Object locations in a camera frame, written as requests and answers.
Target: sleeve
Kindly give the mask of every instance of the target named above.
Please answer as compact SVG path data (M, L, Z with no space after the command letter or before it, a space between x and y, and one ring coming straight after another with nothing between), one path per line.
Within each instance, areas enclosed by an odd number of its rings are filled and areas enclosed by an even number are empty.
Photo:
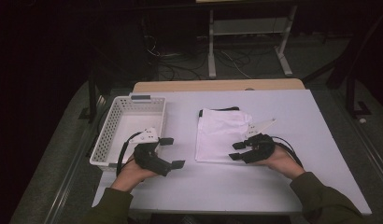
M99 204L90 209L81 223L127 223L128 210L133 195L116 189L105 189Z
M291 182L310 223L365 223L362 214L345 195L324 186L317 177L306 172Z

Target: white basket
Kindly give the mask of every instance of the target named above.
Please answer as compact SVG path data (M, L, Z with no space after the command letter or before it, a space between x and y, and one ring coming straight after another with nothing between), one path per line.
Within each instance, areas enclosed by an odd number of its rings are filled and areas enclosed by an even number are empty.
M90 157L90 164L103 171L116 171L121 148L134 133L155 128L162 137L165 119L165 98L143 96L119 96L113 101L104 126ZM134 152L136 144L130 143L123 162Z

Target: white towel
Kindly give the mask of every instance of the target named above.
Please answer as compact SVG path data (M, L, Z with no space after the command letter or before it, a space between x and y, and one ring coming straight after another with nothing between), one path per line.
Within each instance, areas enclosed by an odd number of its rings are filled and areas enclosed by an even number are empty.
M235 153L233 144L245 140L252 116L238 110L216 111L203 109L198 120L195 159L206 162L240 163L229 154Z

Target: hand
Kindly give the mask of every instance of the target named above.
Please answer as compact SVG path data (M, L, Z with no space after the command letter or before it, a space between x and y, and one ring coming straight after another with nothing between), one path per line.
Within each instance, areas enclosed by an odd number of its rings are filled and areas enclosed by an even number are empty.
M292 180L305 172L305 169L297 164L284 148L277 145L274 149L274 153L267 160L254 163L258 165L266 165L270 169L273 169Z
M121 169L119 176L113 182L113 189L130 192L136 185L144 179L154 177L157 174L146 169L142 169L134 160L134 155L128 159L126 165Z

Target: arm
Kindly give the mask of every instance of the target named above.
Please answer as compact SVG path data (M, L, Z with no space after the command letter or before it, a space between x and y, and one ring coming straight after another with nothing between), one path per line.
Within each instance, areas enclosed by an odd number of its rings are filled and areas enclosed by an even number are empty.
M345 195L324 186L312 173L306 172L281 147L257 164L282 173L292 180L291 188L303 206L303 215L310 223L364 223L362 214Z
M133 199L131 190L144 179L156 175L140 168L130 159L110 188L105 189L99 204L84 216L81 223L127 223L128 209Z

